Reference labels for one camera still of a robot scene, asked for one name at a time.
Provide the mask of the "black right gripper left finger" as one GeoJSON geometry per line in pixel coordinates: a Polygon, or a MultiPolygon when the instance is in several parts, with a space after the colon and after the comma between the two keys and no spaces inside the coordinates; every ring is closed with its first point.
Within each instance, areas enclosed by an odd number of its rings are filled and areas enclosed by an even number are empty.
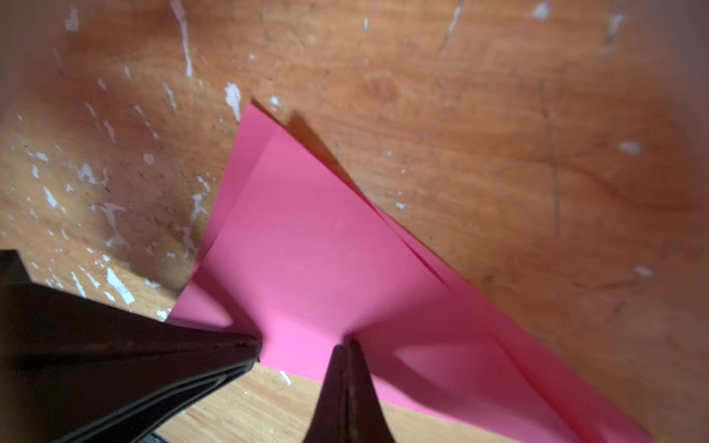
{"type": "Polygon", "coordinates": [[[347,364],[345,340],[332,350],[318,402],[304,442],[348,442],[347,364]]]}

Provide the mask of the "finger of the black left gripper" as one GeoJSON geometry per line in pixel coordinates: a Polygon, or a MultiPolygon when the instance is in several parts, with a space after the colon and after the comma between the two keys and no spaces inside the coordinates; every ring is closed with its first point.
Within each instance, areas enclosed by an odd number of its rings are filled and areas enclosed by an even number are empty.
{"type": "Polygon", "coordinates": [[[256,338],[71,295],[1,254],[1,439],[137,442],[258,360],[256,338]]]}

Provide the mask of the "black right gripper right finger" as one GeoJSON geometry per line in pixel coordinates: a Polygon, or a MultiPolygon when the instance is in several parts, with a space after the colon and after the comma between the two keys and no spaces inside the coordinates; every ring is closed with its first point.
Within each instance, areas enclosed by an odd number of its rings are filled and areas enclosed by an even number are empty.
{"type": "Polygon", "coordinates": [[[348,442],[394,442],[365,354],[354,338],[346,340],[346,435],[348,442]]]}

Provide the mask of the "pink square paper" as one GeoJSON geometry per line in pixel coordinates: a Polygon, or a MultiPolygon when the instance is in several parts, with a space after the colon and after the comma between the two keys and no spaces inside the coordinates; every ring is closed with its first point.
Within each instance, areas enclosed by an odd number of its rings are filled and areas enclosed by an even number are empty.
{"type": "Polygon", "coordinates": [[[260,336],[265,367],[317,381],[353,337],[380,400],[509,439],[650,440],[254,105],[168,320],[260,336]]]}

